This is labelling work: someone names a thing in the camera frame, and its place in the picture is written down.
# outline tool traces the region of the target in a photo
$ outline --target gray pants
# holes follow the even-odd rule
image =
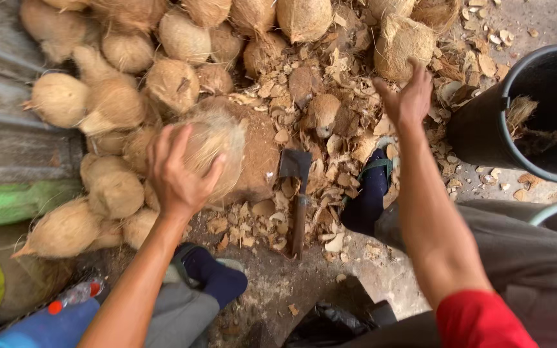
[[[190,289],[184,282],[163,285],[145,337],[146,348],[207,346],[202,333],[219,309],[214,297]]]
[[[493,287],[541,348],[557,347],[557,232],[520,220],[458,206],[474,234]],[[376,222],[375,237],[406,250],[392,204]],[[392,324],[345,347],[439,347],[432,312]]]

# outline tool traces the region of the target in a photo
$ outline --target red shirt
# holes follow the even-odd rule
[[[447,296],[436,318],[445,348],[538,348],[494,292],[464,290]]]

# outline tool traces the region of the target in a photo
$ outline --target black bucket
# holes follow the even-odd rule
[[[448,141],[464,162],[527,170],[557,182],[557,144],[526,157],[511,139],[505,111],[519,95],[538,101],[525,123],[529,129],[557,131],[557,44],[530,53],[513,66],[504,81],[457,110],[446,128]]]

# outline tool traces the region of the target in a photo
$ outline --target plastic bucket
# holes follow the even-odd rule
[[[523,169],[557,182],[557,145],[538,155],[524,156],[506,127],[506,109],[512,99],[529,95],[538,107],[525,123],[531,130],[557,131],[557,44],[521,59],[504,81],[457,110],[446,135],[464,162],[486,167]]]
[[[473,199],[462,202],[461,205],[505,215],[525,221],[533,226],[541,226],[557,231],[557,202],[553,204],[539,204],[499,199]]]

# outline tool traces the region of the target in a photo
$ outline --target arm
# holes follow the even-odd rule
[[[170,141],[166,126],[147,147],[149,174],[161,212],[134,260],[85,331],[79,347],[142,347],[166,268],[193,214],[205,204],[223,171],[219,155],[204,178],[184,168],[182,156],[192,131],[183,127]]]
[[[449,201],[429,150],[422,122],[429,111],[431,75],[415,60],[414,75],[400,93],[382,79],[373,81],[397,128],[401,146],[399,220],[416,279],[436,310],[460,290],[492,290],[474,236]]]

